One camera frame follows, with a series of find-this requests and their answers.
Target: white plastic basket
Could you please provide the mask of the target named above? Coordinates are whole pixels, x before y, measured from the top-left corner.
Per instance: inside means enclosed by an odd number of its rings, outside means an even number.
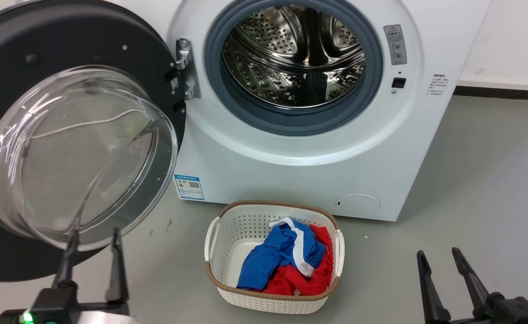
[[[270,233],[270,222],[290,217],[327,228],[332,238],[334,270],[327,291],[316,296],[281,296],[237,289],[240,269],[254,246]],[[334,216],[319,208],[275,201],[239,201],[227,205],[208,228],[204,246],[206,272],[228,303],[252,310],[310,314],[322,307],[340,282],[344,236]]]

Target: basket handle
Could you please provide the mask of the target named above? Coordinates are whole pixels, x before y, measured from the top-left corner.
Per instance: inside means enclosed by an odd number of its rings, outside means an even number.
[[[338,256],[338,258],[335,260],[336,277],[340,277],[342,275],[342,270],[344,269],[344,255],[346,254],[346,244],[344,243],[344,235],[339,229],[336,230],[336,238],[334,241],[336,242],[336,255]]]
[[[212,254],[214,253],[214,242],[218,237],[218,230],[220,229],[220,217],[214,218],[210,227],[208,227],[208,233],[206,233],[206,241],[204,242],[204,259],[206,262],[210,262]]]

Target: blue cloth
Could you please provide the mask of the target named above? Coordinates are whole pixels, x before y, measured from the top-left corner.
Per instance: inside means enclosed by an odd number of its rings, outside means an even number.
[[[316,240],[309,226],[296,221],[294,225],[304,233],[303,259],[316,269],[324,257],[326,246]],[[277,267],[292,264],[298,269],[293,258],[296,236],[288,224],[272,227],[264,243],[256,246],[244,260],[237,287],[263,290]]]

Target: metal hinge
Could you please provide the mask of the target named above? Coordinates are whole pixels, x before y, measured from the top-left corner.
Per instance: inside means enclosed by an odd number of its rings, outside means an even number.
[[[176,68],[180,70],[185,82],[184,99],[200,98],[198,88],[198,74],[196,64],[194,64],[194,52],[192,51],[192,41],[188,38],[179,38],[176,41]]]

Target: gray floor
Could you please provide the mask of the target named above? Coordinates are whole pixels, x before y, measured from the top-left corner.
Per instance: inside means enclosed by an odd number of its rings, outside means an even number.
[[[179,201],[173,189],[124,238],[132,314],[141,324],[422,323],[416,252],[424,250],[444,306],[471,316],[451,248],[489,291],[528,299],[528,101],[454,98],[398,222],[338,218],[346,238],[340,287],[312,315],[227,304],[206,277],[206,228],[221,205]],[[108,253],[75,271],[80,300],[102,300]],[[0,283],[0,311],[27,307],[50,278]]]

